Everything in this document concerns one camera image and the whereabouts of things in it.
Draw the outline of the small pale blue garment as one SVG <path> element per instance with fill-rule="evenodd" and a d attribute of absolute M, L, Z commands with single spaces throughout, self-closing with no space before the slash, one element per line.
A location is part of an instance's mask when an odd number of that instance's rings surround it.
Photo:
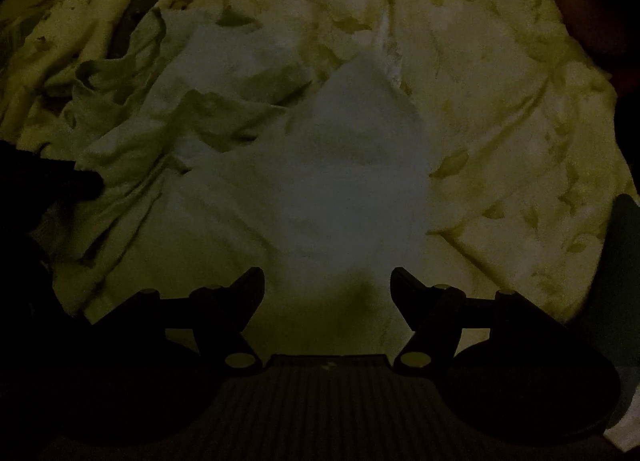
<path fill-rule="evenodd" d="M 410 329 L 390 299 L 419 268 L 428 160 L 420 116 L 367 54 L 301 103 L 310 72 L 254 25 L 165 25 L 134 112 L 77 158 L 106 189 L 58 268 L 64 309 L 91 321 L 139 290 L 180 297 L 253 267 L 266 294 L 258 354 L 395 356 Z"/>

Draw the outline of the floral patterned cream duvet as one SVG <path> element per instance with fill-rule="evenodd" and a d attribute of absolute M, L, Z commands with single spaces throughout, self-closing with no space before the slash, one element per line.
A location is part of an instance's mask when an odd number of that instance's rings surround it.
<path fill-rule="evenodd" d="M 483 299 L 513 289 L 559 322 L 582 307 L 613 201 L 634 186 L 614 89 L 554 0 L 52 0 L 1 72 L 2 136 L 78 166 L 134 112 L 160 28 L 202 21 L 298 54 L 310 80 L 285 108 L 360 54 L 411 103 L 428 160 L 414 277 Z"/>

